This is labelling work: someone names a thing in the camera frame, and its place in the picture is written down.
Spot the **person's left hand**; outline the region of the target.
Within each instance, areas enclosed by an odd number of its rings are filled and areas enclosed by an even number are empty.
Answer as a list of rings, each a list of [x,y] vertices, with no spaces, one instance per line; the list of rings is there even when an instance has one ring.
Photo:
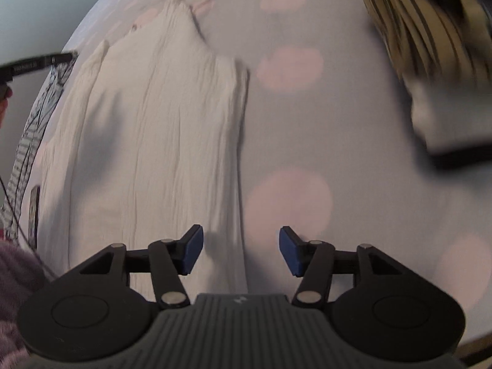
[[[9,99],[13,96],[13,90],[7,84],[1,86],[1,101],[0,101],[0,128],[4,122]]]

